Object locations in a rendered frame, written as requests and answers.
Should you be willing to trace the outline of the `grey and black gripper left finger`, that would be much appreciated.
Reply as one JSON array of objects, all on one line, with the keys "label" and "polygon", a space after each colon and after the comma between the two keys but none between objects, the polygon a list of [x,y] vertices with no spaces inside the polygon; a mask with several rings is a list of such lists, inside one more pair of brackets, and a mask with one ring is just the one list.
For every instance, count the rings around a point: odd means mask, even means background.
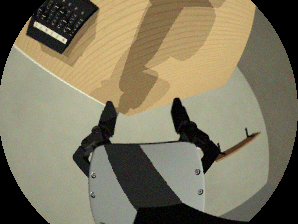
[{"label": "grey and black gripper left finger", "polygon": [[[110,137],[114,135],[115,124],[117,119],[117,112],[113,102],[107,101],[104,111],[102,111],[101,120],[98,126],[92,128],[92,133],[82,140],[81,146],[73,154],[73,160],[82,170],[82,172],[89,178],[89,156],[95,147],[111,143]],[[95,143],[96,142],[96,143]]]}]

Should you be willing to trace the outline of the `black lighting desk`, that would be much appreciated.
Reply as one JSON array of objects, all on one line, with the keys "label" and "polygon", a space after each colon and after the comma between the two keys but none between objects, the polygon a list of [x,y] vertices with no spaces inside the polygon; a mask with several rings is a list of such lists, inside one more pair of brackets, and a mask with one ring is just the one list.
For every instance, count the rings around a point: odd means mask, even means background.
[{"label": "black lighting desk", "polygon": [[33,13],[26,35],[62,54],[98,9],[90,0],[46,0]]}]

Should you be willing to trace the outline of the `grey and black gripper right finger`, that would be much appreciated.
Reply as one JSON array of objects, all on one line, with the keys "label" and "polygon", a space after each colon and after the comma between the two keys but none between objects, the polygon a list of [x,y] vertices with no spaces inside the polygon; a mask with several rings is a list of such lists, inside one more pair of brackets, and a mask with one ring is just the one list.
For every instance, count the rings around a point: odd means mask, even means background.
[{"label": "grey and black gripper right finger", "polygon": [[179,140],[192,142],[196,147],[202,149],[204,155],[201,162],[205,174],[218,157],[220,149],[209,139],[206,133],[197,128],[195,122],[190,121],[187,111],[183,107],[180,98],[173,100],[171,116],[175,132],[180,135]]}]

